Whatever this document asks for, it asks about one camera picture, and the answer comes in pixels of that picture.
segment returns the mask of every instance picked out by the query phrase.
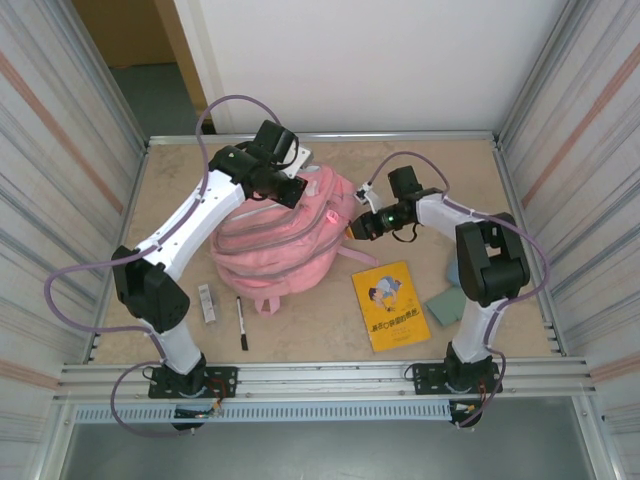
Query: mounting plate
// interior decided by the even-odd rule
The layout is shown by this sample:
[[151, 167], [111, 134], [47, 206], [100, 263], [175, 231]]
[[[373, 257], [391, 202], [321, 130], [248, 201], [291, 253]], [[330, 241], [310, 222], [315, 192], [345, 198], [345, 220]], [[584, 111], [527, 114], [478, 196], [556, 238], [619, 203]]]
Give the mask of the mounting plate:
[[[487, 394], [495, 388], [499, 375], [498, 365], [495, 363], [491, 364], [491, 370], [491, 374], [481, 377], [487, 387]], [[480, 382], [464, 391], [454, 390], [447, 383], [447, 370], [443, 363], [414, 363], [411, 371], [416, 395], [480, 394], [478, 389]], [[498, 393], [500, 392], [502, 392], [502, 385], [498, 389]]]
[[[238, 386], [237, 367], [206, 367], [204, 375], [205, 383], [209, 383], [211, 387], [204, 386], [197, 395], [185, 397], [172, 388], [166, 369], [162, 367], [154, 368], [149, 384], [149, 398], [233, 398], [236, 396], [236, 387]], [[212, 379], [224, 382], [226, 391], [222, 392], [221, 383], [212, 381]]]

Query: backpack strap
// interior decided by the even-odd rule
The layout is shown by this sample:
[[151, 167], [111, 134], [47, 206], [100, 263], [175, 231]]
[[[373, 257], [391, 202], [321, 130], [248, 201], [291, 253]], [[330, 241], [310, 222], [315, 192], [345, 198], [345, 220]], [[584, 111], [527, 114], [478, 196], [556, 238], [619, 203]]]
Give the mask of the backpack strap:
[[380, 265], [380, 262], [378, 262], [378, 259], [376, 257], [372, 257], [371, 255], [367, 255], [366, 253], [347, 248], [344, 245], [340, 245], [340, 248], [338, 248], [338, 253], [345, 257], [353, 258], [354, 260], [358, 260], [359, 262], [371, 265], [372, 267], [377, 267]]
[[[268, 303], [269, 310], [263, 309], [265, 302]], [[262, 315], [263, 317], [270, 317], [271, 315], [276, 313], [280, 308], [280, 297], [271, 297], [271, 298], [267, 298], [266, 300], [256, 300], [255, 306], [256, 306], [256, 310], [260, 315]]]

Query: white cable clip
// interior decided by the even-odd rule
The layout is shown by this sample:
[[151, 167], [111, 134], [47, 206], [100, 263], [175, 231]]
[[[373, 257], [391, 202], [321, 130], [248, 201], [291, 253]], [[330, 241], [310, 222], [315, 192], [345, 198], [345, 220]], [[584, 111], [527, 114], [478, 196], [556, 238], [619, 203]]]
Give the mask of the white cable clip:
[[376, 213], [383, 207], [382, 199], [376, 195], [371, 185], [363, 183], [360, 189], [354, 194], [361, 205], [369, 204], [371, 212]]

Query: cartoon illustration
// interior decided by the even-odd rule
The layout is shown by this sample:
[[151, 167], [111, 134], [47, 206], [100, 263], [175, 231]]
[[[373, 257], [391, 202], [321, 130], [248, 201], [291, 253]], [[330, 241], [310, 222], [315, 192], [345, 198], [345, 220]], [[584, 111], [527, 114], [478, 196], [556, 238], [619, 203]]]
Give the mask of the cartoon illustration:
[[385, 298], [391, 297], [391, 305], [395, 305], [398, 301], [398, 289], [402, 286], [402, 282], [394, 280], [390, 276], [384, 276], [380, 279], [375, 288], [369, 289], [369, 299], [375, 302], [376, 306], [384, 308], [387, 312], [395, 310], [393, 306], [387, 307], [384, 303]]

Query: black marker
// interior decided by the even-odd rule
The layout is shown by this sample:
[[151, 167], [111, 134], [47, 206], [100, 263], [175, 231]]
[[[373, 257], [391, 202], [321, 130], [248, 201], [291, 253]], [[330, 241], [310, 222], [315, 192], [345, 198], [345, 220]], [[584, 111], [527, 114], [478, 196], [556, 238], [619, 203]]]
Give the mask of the black marker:
[[244, 317], [242, 316], [242, 302], [240, 297], [236, 297], [238, 303], [238, 319], [240, 320], [240, 345], [245, 352], [249, 351], [249, 344], [247, 343], [247, 332], [244, 331]]

